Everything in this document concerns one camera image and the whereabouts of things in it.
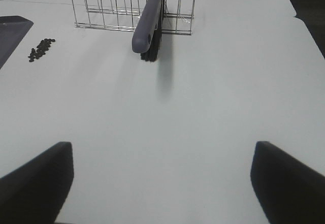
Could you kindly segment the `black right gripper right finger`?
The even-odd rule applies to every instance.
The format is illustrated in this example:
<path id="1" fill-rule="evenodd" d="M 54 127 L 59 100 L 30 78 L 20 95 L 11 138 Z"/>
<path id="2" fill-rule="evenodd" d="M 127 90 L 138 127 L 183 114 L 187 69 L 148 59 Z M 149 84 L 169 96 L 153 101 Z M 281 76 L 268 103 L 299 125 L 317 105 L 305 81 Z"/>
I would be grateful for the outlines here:
<path id="1" fill-rule="evenodd" d="M 274 144 L 256 143 L 250 179 L 269 223 L 324 223 L 324 176 Z"/>

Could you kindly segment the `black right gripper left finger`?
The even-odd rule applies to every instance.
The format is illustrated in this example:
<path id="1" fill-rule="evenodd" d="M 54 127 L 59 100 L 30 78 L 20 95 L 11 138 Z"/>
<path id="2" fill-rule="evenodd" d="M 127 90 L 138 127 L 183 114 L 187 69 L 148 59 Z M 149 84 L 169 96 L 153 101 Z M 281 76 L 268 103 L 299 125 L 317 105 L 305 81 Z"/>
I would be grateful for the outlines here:
<path id="1" fill-rule="evenodd" d="M 1 223 L 55 223 L 74 179 L 70 142 L 58 142 L 1 177 Z"/>

